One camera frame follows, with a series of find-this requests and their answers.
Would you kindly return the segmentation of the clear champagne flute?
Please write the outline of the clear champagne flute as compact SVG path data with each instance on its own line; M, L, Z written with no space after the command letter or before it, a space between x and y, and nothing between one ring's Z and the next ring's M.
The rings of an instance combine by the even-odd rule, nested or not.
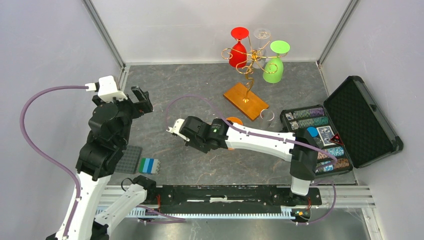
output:
M275 119L275 114L272 110L270 109L263 109L260 112L260 128L262 130L267 130L271 127L274 119Z

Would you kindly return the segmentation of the orange wine glass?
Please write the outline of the orange wine glass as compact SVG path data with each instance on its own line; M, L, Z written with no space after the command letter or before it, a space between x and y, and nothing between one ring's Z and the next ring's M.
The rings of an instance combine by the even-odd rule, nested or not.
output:
M239 125L243 125L243 122L237 117L233 117L233 116L227 117L226 120L229 121L229 122L232 122L232 123L237 123Z

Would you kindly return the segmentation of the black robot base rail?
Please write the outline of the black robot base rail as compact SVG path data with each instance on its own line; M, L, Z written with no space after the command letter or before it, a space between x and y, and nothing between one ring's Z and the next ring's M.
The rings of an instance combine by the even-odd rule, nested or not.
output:
M150 187L142 205L163 214L278 214L281 207L322 205L320 190L306 196L287 185L162 185Z

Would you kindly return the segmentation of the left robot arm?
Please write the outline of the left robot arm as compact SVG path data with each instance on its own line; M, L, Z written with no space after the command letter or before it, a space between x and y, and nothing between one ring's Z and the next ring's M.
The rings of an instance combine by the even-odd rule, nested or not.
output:
M157 190L138 182L130 185L122 196L105 211L97 213L103 191L127 149L134 119L151 113L153 105L148 91L131 88L137 98L116 87L96 86L92 101L96 105L88 121L90 131L76 162L78 184L62 227L49 240L107 240L113 230L136 207L153 203Z

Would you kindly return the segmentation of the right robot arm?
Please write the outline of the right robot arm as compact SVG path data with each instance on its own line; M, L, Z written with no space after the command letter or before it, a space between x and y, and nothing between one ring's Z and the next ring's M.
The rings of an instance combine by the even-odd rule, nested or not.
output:
M185 145L208 153L217 149L249 150L278 157L290 163L289 199L302 204L309 198L309 188L316 178L320 149L306 130L272 132L247 127L223 118L208 124L195 116L177 119L167 131L182 138Z

